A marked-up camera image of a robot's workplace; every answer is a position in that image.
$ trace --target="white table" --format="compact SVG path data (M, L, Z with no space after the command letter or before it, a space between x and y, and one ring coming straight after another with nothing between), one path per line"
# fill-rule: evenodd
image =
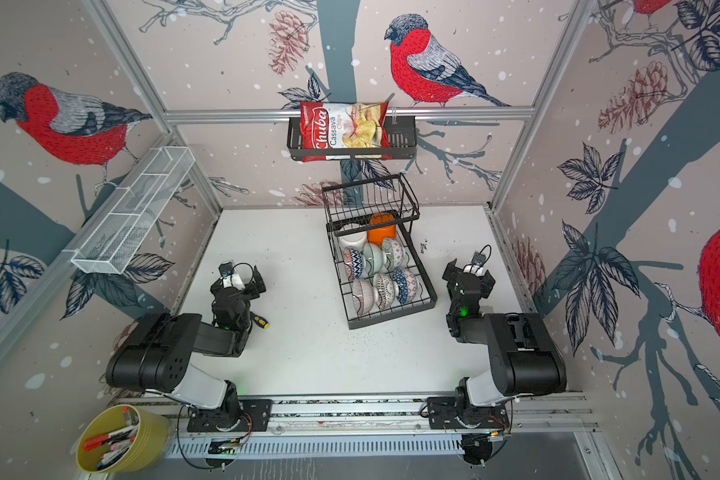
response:
M413 223L416 246L438 294L425 312L357 330L347 327L336 271L319 208L225 210L187 293L182 312L212 319L209 288L219 264L234 260L259 267L267 292L251 310L270 322L253 328L243 354L220 358L192 354L192 363L237 384L241 395L317 395L444 392L465 376L487 370L488 348L457 342L448 333L445 265L462 266L483 245L496 279L481 305L518 312L520 304L482 206L423 206ZM242 278L250 274L239 266Z

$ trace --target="black basket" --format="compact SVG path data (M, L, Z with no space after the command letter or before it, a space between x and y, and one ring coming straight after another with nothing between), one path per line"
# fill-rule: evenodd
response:
M300 118L291 118L288 122L288 149L291 158L303 160L304 157L325 157L341 155L345 158L362 160L363 158L381 158L382 160L410 160L416 155L416 117L412 115L391 118L387 115L384 129L387 131L389 147L378 148L302 148L304 138L299 127Z
M329 205L326 200L326 194L329 192L351 187L361 187L365 194L364 205L361 206L341 206ZM336 278L338 279L339 289L342 294L342 302L344 303L344 312L350 330L363 328L364 326L374 325L387 320L393 320L401 316L410 315L416 312L423 312L434 308L434 304L438 301L438 295L434 291L432 282L429 279L427 271L424 269L421 259L418 257L416 245L411 239L411 228L413 220L419 218L418 202L415 194L411 190L411 186L402 174L389 175L387 177L375 178L370 180L361 180L359 182L351 182L341 184L335 187L326 187L322 189L323 199L326 206L326 232L328 234L328 244L331 247L331 255L333 255L333 263L336 268ZM384 222L383 224L370 225L371 216L376 213L386 213L393 217L393 220ZM359 228L339 231L346 224L359 224ZM365 315L359 315L355 312L352 301L352 282L346 277L344 269L344 255L338 238L347 234L373 230L387 225L395 225L397 230L397 239L403 244L403 249L408 254L408 262L401 266L416 275L418 279L419 289L416 297L408 303L401 304L395 300L389 308L380 310L378 306L370 310Z

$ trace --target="chip bag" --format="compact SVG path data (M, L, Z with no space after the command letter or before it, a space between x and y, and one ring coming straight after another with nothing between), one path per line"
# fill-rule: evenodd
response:
M300 128L303 148L378 148L389 147L383 104L330 104L303 101ZM390 155L358 155L357 158L390 158ZM303 161L340 160L348 155L304 157Z

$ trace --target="yellow bucket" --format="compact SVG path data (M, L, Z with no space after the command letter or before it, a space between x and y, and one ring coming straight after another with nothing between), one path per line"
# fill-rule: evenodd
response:
M101 456L109 451L110 446L102 445L90 452L86 452L83 444L88 438L125 427L123 407L128 407L131 413L135 413L139 419L139 430L136 433L134 444L130 446L128 452L120 457L117 462L104 469L96 470ZM169 430L170 424L168 418L147 412L142 408L132 405L118 405L108 408L99 414L98 417L94 418L90 425L88 425L88 428L85 429L85 432L83 432L83 437L77 446L77 465L84 471L92 473L135 472L136 470L141 470L144 467L152 465L163 456L163 449L168 441Z

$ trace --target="orange cup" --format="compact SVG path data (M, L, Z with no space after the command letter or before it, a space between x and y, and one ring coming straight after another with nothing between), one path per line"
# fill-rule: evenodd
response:
M390 214L374 214L371 217L371 221L369 222L370 225L376 225L376 224L383 224L384 222L391 222L394 220L394 217ZM373 230L370 230L368 232L368 241L372 244L381 246L382 242L384 241L384 238L390 237L395 238L397 237L398 232L397 229L394 227L394 225L387 225L382 226L380 228L374 228Z

